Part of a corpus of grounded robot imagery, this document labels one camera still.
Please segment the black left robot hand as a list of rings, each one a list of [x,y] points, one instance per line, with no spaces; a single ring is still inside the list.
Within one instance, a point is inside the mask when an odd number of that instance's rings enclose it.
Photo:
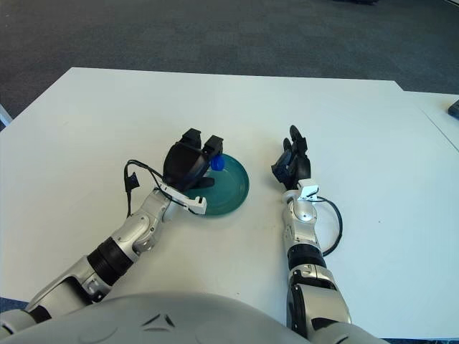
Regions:
[[[223,139],[212,135],[202,145],[201,131],[190,128],[169,149],[162,180],[177,191],[211,188],[215,179],[205,176],[215,159],[221,160]]]

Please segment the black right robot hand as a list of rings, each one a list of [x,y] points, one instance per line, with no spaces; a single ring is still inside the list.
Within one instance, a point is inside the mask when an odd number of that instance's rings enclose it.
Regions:
[[[311,162],[306,154],[306,138],[294,125],[290,126],[290,139],[283,140],[283,153],[271,165],[271,171],[277,181],[286,190],[297,189],[298,182],[311,178]]]

